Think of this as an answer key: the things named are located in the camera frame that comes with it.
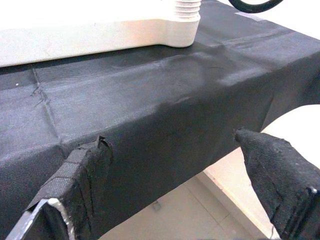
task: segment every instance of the white plastic base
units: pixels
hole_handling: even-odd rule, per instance
[[[11,0],[0,15],[0,67],[194,42],[201,0]]]

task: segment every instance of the table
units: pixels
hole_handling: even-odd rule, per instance
[[[195,43],[0,68],[0,238],[78,145],[112,146],[96,238],[260,131],[320,102],[320,42],[203,1]]]

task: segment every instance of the threaded white cylinder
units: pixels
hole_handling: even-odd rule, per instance
[[[176,0],[174,13],[179,18],[195,18],[199,16],[201,0]]]

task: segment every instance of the floor tile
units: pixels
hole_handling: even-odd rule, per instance
[[[196,177],[191,178],[184,185],[218,223],[230,214],[221,202]]]

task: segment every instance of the black cloth cover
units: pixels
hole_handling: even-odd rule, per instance
[[[319,212],[312,218],[320,206],[320,170],[284,139],[247,129],[238,129],[235,139],[252,187],[280,237],[320,239]]]
[[[320,41],[237,12],[203,0],[186,48],[0,68],[0,239],[68,155],[98,135],[114,161],[95,216],[111,229],[235,149],[233,129],[260,131],[320,103]]]

